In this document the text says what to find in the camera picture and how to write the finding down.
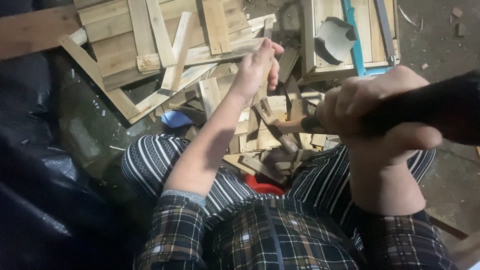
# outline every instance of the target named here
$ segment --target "plaid sleeve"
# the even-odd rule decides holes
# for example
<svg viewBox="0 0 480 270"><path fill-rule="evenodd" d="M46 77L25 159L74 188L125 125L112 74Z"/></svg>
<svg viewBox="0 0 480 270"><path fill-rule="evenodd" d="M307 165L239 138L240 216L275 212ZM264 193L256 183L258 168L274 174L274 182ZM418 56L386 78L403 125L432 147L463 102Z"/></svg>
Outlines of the plaid sleeve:
<svg viewBox="0 0 480 270"><path fill-rule="evenodd" d="M140 269L205 269L202 260L205 212L187 197L160 197Z"/></svg>
<svg viewBox="0 0 480 270"><path fill-rule="evenodd" d="M385 217L362 211L358 230L373 269L457 269L425 211Z"/></svg>

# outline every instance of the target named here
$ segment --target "striped pants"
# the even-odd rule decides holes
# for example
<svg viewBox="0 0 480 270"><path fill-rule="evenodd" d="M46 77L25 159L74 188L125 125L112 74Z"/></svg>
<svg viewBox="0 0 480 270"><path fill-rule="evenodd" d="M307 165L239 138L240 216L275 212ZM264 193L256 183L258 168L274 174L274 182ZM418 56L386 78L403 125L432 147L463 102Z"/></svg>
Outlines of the striped pants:
<svg viewBox="0 0 480 270"><path fill-rule="evenodd" d="M152 208L156 206L157 198L161 195L175 162L188 144L186 140L169 135L146 135L125 151L122 171L136 192ZM419 151L408 160L410 172L417 182L432 163L434 154L435 150ZM358 208L352 200L349 178L348 149L340 144L312 157L294 181L292 189L283 196L311 203L328 212L361 249L361 240L356 233ZM220 166L206 198L204 209L210 217L206 226L211 228L231 214L238 205L265 197L277 196L258 194L235 174Z"/></svg>

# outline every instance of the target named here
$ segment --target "dirt floor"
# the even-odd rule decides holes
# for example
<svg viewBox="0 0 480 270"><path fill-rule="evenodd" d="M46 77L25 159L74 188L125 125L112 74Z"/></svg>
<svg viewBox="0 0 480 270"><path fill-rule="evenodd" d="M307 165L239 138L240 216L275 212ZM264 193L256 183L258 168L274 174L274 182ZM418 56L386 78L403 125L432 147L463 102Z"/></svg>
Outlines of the dirt floor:
<svg viewBox="0 0 480 270"><path fill-rule="evenodd" d="M402 10L414 22L423 18L423 30L408 23L399 12L401 64L412 68L420 75L434 82L462 74L478 67L480 36L480 2L475 0L398 0ZM284 45L300 45L300 22L303 20L302 1L298 0L244 0L244 12L250 18L275 13L273 40ZM464 14L460 20L450 24L449 13L459 7ZM454 37L454 24L464 23L468 29L465 38ZM126 148L146 134L184 134L185 129L170 130L157 118L153 123L145 117L129 126L116 112L101 92L85 81L85 74L78 66L72 78L71 63L60 51L55 54L55 63L64 70L59 76L60 125L62 143L74 155L79 165L99 183L109 196L124 205L139 222L148 220L142 203L134 192L124 184L119 170L123 151L109 146ZM430 67L422 70L427 63ZM138 99L155 90L155 81L134 85L129 95ZM440 217L456 223L464 231L473 233L480 230L480 158L474 147L467 147L445 141L439 147L430 170L420 183L427 199L427 208ZM447 245L457 240L443 233Z"/></svg>

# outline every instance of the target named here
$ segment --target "black handle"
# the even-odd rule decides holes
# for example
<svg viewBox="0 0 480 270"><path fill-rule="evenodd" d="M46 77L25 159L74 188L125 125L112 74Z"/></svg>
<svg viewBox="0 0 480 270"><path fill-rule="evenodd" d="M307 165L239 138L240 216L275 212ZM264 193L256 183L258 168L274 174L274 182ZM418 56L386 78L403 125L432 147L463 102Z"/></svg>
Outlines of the black handle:
<svg viewBox="0 0 480 270"><path fill-rule="evenodd" d="M480 72L415 89L382 102L362 119L367 136L384 135L403 122L437 128L444 138L480 146Z"/></svg>

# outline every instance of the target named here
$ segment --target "black plastic sheet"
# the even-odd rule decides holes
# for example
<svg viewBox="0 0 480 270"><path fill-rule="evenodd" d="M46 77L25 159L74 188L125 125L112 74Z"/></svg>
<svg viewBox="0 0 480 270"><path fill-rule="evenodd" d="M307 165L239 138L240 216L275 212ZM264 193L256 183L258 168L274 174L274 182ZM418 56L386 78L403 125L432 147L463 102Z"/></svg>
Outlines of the black plastic sheet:
<svg viewBox="0 0 480 270"><path fill-rule="evenodd" d="M58 91L42 53L0 61L0 269L131 268L138 234L58 146Z"/></svg>

